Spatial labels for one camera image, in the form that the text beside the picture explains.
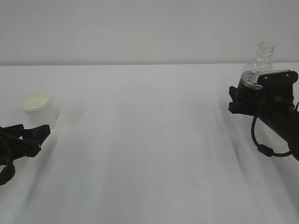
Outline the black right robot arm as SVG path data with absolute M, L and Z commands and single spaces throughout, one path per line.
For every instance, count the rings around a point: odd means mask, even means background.
M 229 95 L 232 102 L 228 110 L 232 114 L 243 114 L 253 117 L 251 137 L 259 152 L 268 157 L 293 156 L 299 159 L 299 111 L 293 104 L 293 88 L 264 87 L 261 90 L 243 90 L 231 86 Z M 266 126 L 287 142 L 289 151 L 275 153 L 270 147 L 257 142 L 255 137 L 256 120 L 260 119 Z

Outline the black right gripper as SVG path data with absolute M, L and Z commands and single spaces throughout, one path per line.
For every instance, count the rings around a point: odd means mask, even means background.
M 287 117 L 295 116 L 293 85 L 264 87 L 258 90 L 245 86 L 230 86 L 232 101 L 228 110 L 232 114 L 254 115 L 258 117 L 267 112 L 281 112 Z

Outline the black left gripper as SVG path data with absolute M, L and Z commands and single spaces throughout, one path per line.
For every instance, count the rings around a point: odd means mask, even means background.
M 50 126 L 25 129 L 23 124 L 0 127 L 0 164 L 12 166 L 14 160 L 35 157 L 50 135 Z

